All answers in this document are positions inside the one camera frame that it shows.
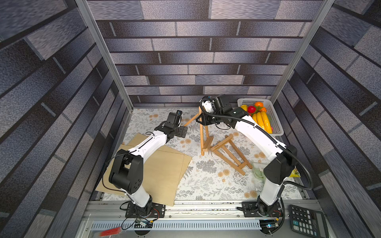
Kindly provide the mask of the small wooden easel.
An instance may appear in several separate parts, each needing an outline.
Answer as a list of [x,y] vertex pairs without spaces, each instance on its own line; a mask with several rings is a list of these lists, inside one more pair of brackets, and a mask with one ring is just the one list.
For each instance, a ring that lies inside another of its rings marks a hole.
[[[185,127],[188,127],[193,121],[195,121],[202,113],[201,108],[198,108],[198,114],[192,117],[188,122],[184,124]],[[201,156],[205,155],[205,152],[208,152],[211,149],[211,144],[214,139],[214,136],[209,135],[208,126],[199,125],[200,127],[200,152]]]

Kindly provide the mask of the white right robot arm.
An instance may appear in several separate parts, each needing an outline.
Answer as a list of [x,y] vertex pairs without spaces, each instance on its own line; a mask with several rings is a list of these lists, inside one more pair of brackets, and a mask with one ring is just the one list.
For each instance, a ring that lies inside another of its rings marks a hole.
[[[297,158],[297,149],[287,146],[272,137],[265,129],[240,107],[232,107],[226,95],[214,98],[204,96],[200,102],[201,120],[198,123],[209,126],[224,123],[246,136],[267,157],[270,163],[264,168],[265,184],[254,209],[262,217],[267,217],[276,209],[284,187],[287,184],[304,190],[313,188],[313,179],[308,169]],[[300,165],[307,177],[308,185],[303,186],[287,178]]]

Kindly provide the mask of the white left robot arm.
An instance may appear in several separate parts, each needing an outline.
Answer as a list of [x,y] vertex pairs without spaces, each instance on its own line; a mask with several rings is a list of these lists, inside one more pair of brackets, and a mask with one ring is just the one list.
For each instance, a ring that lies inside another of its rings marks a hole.
[[182,114],[180,110],[170,112],[150,137],[132,149],[121,149],[114,157],[108,180],[130,198],[138,216],[148,217],[152,211],[152,196],[142,186],[144,163],[174,137],[186,136],[188,128],[181,126]]

